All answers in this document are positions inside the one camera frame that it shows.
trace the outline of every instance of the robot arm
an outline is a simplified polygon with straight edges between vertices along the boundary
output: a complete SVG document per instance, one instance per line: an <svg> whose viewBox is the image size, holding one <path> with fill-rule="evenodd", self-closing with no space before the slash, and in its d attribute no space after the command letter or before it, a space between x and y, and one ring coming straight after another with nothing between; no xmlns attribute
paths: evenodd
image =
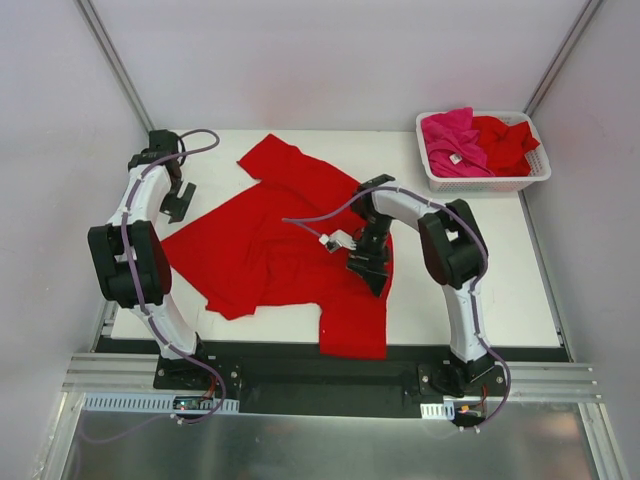
<svg viewBox="0 0 640 480"><path fill-rule="evenodd" d="M180 356L158 338L149 325L148 316L141 308L133 285L133 278L125 258L121 238L122 215L126 199L142 171L154 160L178 153L179 137L166 130L149 134L149 148L135 155L129 162L129 185L116 213L106 225L89 230L89 248L98 275L100 289L107 300L118 302L121 308L130 309L147 326L160 345L161 355L169 360ZM177 160L166 166L153 168L137 190L133 204L128 209L127 229L146 310L152 315L157 331L178 350L193 355L199 345L196 332L187 325L171 297L171 269L156 235L154 224L160 212L169 215L169 222L184 219L193 197L195 185L189 183L182 197L182 175Z"/></svg>
<svg viewBox="0 0 640 480"><path fill-rule="evenodd" d="M385 264L389 259L386 241L391 222L396 219L420 234L425 266L429 274L442 285L451 326L452 370L433 386L448 394L460 394L462 386L488 372L493 357L479 340L484 336L479 285L472 283L483 267L482 254L468 233L444 211L400 193L400 187L388 175L382 175L359 186L356 195L374 187L390 187L362 195L352 204L352 210L367 221L355 248L349 251L347 268L360 275L374 295L380 295L388 280ZM447 204L477 235L484 245L473 214L466 202L455 200ZM477 328L473 314L472 295L476 295Z"/></svg>

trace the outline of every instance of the white table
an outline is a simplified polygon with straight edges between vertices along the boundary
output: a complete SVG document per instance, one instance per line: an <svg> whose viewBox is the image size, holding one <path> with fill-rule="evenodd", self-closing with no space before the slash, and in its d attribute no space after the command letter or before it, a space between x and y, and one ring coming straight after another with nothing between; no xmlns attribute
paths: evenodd
<svg viewBox="0 0 640 480"><path fill-rule="evenodd" d="M236 162L268 131L222 130L220 145L194 155L183 170L197 185L184 222L169 225L160 215L161 239L196 220L256 182ZM416 136L406 132L274 131L304 153L325 160L359 181L388 173L404 186L431 198L420 162ZM186 139L187 149L210 143L198 134ZM464 195L489 249L489 271L482 287L485 324L494 345L558 347L559 341L543 287L524 213L517 194L482 198ZM415 231L400 222L391 228L394 276L387 311L389 345L449 343L449 322L441 287L428 275ZM220 225L224 234L224 225ZM206 301L173 271L175 302L187 323L203 340L318 342L320 309L315 304L259 307L256 314L227 321L204 309ZM143 324L119 310L112 338L150 339Z"/></svg>

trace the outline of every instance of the white plastic basket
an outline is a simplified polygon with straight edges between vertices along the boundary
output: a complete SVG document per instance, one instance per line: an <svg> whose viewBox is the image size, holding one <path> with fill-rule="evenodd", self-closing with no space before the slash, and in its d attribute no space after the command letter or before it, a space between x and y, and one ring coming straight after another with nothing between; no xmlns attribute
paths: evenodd
<svg viewBox="0 0 640 480"><path fill-rule="evenodd" d="M425 144L424 135L420 123L423 118L441 112L421 113L416 118L416 133L418 134L418 147L422 164L427 172L429 190L432 192L517 192L528 187L534 182L542 182L551 176L551 166L549 157L544 150L538 130L531 122L528 115L522 112L482 112L474 111L474 116L489 115L499 118L507 125L516 125L520 122L528 122L531 127L531 134L540 142L535 150L525 155L531 166L531 173L528 177L482 177L482 178L443 178L437 177L431 171L429 164L428 145Z"/></svg>

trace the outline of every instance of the black mounting bracket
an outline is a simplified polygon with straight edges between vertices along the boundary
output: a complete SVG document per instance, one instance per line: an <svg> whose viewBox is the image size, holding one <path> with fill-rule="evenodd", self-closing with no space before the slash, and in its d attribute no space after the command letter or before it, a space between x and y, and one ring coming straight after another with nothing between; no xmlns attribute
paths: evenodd
<svg viewBox="0 0 640 480"><path fill-rule="evenodd" d="M454 367L449 361L440 365L418 365L418 385L422 395L446 395L450 397L481 397L482 386L487 385L490 396L501 397L506 392L504 370L501 366L494 366L473 382L466 382L462 376L454 373Z"/></svg>
<svg viewBox="0 0 640 480"><path fill-rule="evenodd" d="M238 358L209 358L204 344L198 337L196 352L192 355L196 360L214 368L222 377L227 387L227 398L239 398L242 388L242 364ZM158 357L153 388L157 390L196 390L206 392L211 386L211 374L204 368L184 358L170 360Z"/></svg>
<svg viewBox="0 0 640 480"><path fill-rule="evenodd" d="M171 190L162 200L160 205L160 211L169 215L169 223L181 222L184 220L184 216L187 214L187 209L193 198L193 194L196 191L196 186L193 183L187 183L184 189L182 197L178 196L180 188L182 187L182 180L178 180L175 185L172 185Z"/></svg>

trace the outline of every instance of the red cloth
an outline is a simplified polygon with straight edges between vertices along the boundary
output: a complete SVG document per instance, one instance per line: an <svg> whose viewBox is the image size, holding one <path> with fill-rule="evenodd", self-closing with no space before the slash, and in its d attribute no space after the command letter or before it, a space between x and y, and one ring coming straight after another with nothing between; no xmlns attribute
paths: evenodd
<svg viewBox="0 0 640 480"><path fill-rule="evenodd" d="M208 299L207 310L229 320L259 305L316 303L321 353L384 358L391 282L375 297L347 270L345 249L329 253L309 232L282 221L335 210L358 182L273 135L238 163L261 182L165 239L171 266ZM352 234L364 223L346 209L312 226Z"/></svg>
<svg viewBox="0 0 640 480"><path fill-rule="evenodd" d="M487 167L498 177L526 177L531 166L524 154L540 145L527 122L508 126L495 117L474 117L472 128L480 131L478 146L487 152Z"/></svg>

